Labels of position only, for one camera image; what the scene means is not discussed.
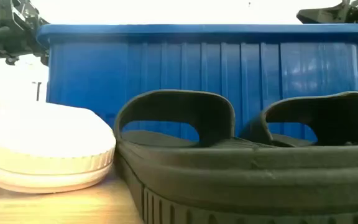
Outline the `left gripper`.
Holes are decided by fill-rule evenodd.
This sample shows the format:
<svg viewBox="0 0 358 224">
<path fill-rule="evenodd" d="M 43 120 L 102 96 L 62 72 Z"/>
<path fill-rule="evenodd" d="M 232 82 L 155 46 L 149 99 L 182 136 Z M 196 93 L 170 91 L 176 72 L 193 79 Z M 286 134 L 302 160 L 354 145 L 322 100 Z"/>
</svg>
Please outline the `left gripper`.
<svg viewBox="0 0 358 224">
<path fill-rule="evenodd" d="M 36 41 L 37 31 L 46 24 L 30 1 L 0 0 L 0 55 L 8 65 L 27 54 L 48 65 L 48 50 Z"/>
</svg>

